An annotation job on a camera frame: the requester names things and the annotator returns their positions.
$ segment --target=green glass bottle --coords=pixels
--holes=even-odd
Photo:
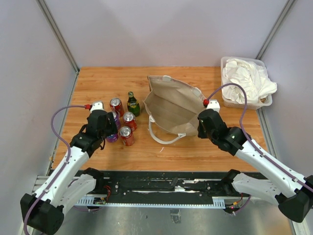
[[[137,99],[134,97],[133,92],[128,92],[127,109],[132,112],[136,117],[140,114],[140,105]]]

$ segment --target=wooden table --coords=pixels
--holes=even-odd
[[[168,170],[168,171],[256,171],[248,163],[223,152],[210,140],[198,137],[185,137],[171,145],[155,142],[148,131],[148,115],[142,101],[149,93],[147,75],[169,75],[175,79],[198,87],[208,97],[221,85],[219,67],[83,67],[80,71],[71,104],[88,104],[102,100],[105,110],[110,110],[109,101],[119,97],[127,109],[128,91],[133,91],[140,101],[141,115],[137,118],[138,129],[134,132],[135,143],[130,147],[121,140],[106,143],[105,149],[99,149],[82,169],[93,167],[99,170]],[[223,106],[221,92],[214,96],[221,105],[220,114],[228,126],[239,126],[242,109]],[[87,123],[89,112],[81,108],[72,108],[68,112],[63,130],[63,138],[68,142],[76,135],[81,126]],[[248,110],[243,121],[246,131],[265,148],[265,141],[256,112]],[[156,125],[155,135],[163,140],[173,139]],[[66,152],[60,144],[53,168],[57,166]]]

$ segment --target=bag handle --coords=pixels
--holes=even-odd
[[[161,143],[161,144],[171,144],[171,143],[174,143],[175,141],[178,141],[179,139],[181,139],[181,138],[186,136],[186,133],[179,133],[178,136],[175,139],[171,140],[171,141],[162,141],[158,137],[156,137],[155,134],[153,133],[153,131],[152,131],[152,122],[155,122],[155,119],[150,115],[149,116],[149,132],[150,132],[151,137],[158,143]]]

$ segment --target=soda can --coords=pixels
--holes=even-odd
[[[114,118],[114,121],[115,121],[115,124],[116,124],[116,127],[117,129],[119,130],[121,128],[121,122],[118,118],[118,115],[116,114],[116,112],[112,111],[113,113],[113,118]]]
[[[131,128],[132,131],[137,129],[136,118],[135,115],[131,112],[126,112],[123,116],[123,121],[126,126]]]
[[[116,112],[116,114],[119,117],[122,117],[124,115],[124,108],[123,108],[123,104],[122,101],[119,98],[113,98],[110,101],[110,107],[111,110]]]
[[[134,135],[132,130],[128,126],[123,126],[119,131],[123,144],[125,146],[131,146],[134,143]]]
[[[118,134],[110,135],[106,138],[107,142],[114,143],[118,139]]]

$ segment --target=canvas tote bag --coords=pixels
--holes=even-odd
[[[161,144],[171,144],[185,136],[198,134],[198,114],[205,108],[201,91],[170,76],[148,76],[150,93],[144,100],[149,115],[151,137]],[[177,135],[172,141],[162,141],[152,131],[152,123]]]

